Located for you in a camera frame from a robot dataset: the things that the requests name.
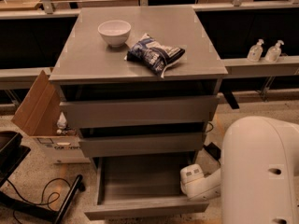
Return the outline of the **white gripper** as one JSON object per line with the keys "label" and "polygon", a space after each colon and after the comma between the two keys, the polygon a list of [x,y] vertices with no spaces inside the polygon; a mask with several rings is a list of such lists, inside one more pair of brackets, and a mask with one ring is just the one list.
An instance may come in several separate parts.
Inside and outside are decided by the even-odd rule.
{"label": "white gripper", "polygon": [[180,188],[189,201],[208,201],[219,196],[219,171],[205,176],[199,164],[180,170]]}

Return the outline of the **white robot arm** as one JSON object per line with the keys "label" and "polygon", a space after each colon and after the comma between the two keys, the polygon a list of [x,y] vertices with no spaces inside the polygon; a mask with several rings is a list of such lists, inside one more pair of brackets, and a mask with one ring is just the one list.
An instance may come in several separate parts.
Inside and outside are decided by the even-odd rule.
{"label": "white robot arm", "polygon": [[221,167],[205,176],[189,165],[180,171],[180,187],[194,202],[221,197],[222,224],[299,224],[298,171],[299,125],[245,117],[223,137]]}

